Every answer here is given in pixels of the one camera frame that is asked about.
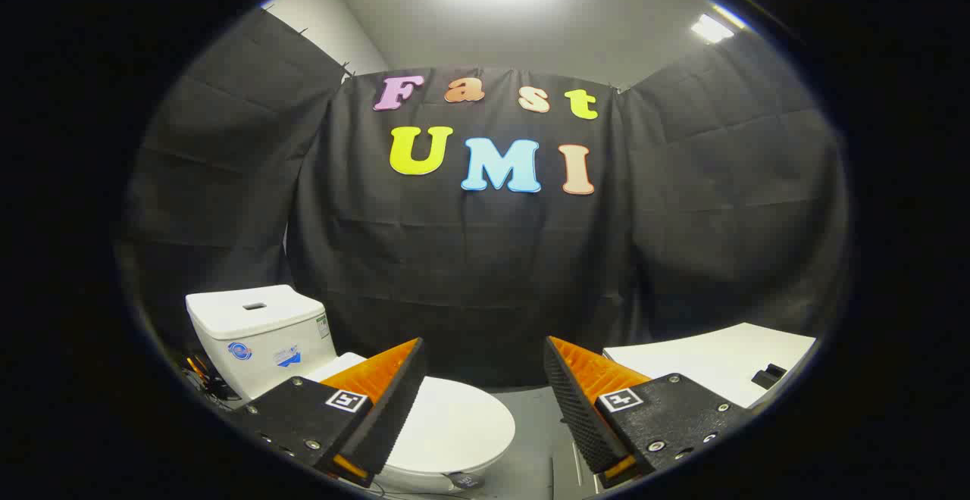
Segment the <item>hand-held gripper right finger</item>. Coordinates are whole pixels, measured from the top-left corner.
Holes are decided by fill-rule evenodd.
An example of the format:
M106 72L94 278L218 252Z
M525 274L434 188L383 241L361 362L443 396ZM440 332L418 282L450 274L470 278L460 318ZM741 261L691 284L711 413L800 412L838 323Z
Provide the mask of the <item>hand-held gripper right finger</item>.
M573 444L604 489L692 458L753 417L683 373L649 378L555 336L544 340L543 366Z

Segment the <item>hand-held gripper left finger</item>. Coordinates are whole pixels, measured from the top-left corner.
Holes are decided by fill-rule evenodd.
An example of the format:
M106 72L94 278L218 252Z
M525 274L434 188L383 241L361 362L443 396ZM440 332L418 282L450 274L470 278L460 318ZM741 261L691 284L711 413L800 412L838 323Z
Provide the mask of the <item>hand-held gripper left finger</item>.
M385 467L427 371L422 338L324 380L293 376L233 410L233 428L353 485Z

